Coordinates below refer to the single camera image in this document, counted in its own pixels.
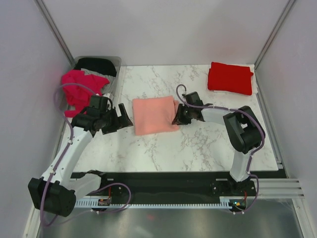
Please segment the salmon pink t shirt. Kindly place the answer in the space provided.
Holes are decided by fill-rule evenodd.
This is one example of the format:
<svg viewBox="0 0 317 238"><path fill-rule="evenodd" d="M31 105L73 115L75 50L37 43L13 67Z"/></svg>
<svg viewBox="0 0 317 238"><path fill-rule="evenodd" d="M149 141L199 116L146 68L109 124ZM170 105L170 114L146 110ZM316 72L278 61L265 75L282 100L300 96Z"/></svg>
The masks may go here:
<svg viewBox="0 0 317 238"><path fill-rule="evenodd" d="M134 128L137 136L174 132L179 129L172 122L179 102L173 96L133 99Z"/></svg>

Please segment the grey plastic bin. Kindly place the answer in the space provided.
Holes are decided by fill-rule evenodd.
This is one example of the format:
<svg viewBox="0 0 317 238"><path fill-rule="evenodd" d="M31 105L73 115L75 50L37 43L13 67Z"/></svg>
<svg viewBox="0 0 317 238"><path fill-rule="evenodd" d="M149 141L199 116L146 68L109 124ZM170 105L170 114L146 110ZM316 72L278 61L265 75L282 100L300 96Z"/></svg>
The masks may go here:
<svg viewBox="0 0 317 238"><path fill-rule="evenodd" d="M76 58L72 69L61 77L67 103L74 108L65 111L65 116L77 115L89 105L94 94L113 99L120 67L120 57Z"/></svg>

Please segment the magenta t shirt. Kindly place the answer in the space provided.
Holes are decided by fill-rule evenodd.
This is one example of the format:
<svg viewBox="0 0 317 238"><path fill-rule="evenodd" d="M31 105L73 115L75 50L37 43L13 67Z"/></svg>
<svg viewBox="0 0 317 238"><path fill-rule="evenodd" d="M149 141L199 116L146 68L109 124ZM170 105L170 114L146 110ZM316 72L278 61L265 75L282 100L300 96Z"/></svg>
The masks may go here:
<svg viewBox="0 0 317 238"><path fill-rule="evenodd" d="M73 118L89 106L92 95L102 95L102 88L110 84L110 81L105 76L87 74L83 70L71 70L61 78L62 85L67 83L75 83L63 87L66 100L74 109L65 111L64 114L67 118Z"/></svg>

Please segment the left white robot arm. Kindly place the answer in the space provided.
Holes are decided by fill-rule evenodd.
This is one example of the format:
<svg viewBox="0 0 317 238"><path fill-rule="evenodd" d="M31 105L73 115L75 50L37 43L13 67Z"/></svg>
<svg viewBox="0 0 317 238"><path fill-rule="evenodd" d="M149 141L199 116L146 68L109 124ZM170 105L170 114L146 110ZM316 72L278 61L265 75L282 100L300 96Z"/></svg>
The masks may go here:
<svg viewBox="0 0 317 238"><path fill-rule="evenodd" d="M90 193L107 193L109 184L102 179L103 172L88 171L76 180L71 180L71 176L83 151L98 131L102 134L114 133L133 126L133 123L123 103L116 108L111 99L92 96L89 106L68 125L70 135L53 162L40 178L32 178L28 183L34 207L40 210L41 216L48 212L67 217L77 200Z"/></svg>

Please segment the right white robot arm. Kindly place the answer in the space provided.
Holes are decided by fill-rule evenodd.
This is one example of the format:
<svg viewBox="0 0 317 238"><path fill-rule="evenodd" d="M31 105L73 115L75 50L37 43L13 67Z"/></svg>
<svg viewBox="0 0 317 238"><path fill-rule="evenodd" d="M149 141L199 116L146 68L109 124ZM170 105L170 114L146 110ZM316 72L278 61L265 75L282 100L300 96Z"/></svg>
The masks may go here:
<svg viewBox="0 0 317 238"><path fill-rule="evenodd" d="M182 104L178 105L172 124L188 125L195 119L225 126L229 141L235 150L229 171L232 179L227 182L226 187L230 194L240 194L245 189L243 181L250 176L252 157L263 147L265 141L265 132L254 112L249 106L229 109L204 104L197 92L177 96Z"/></svg>

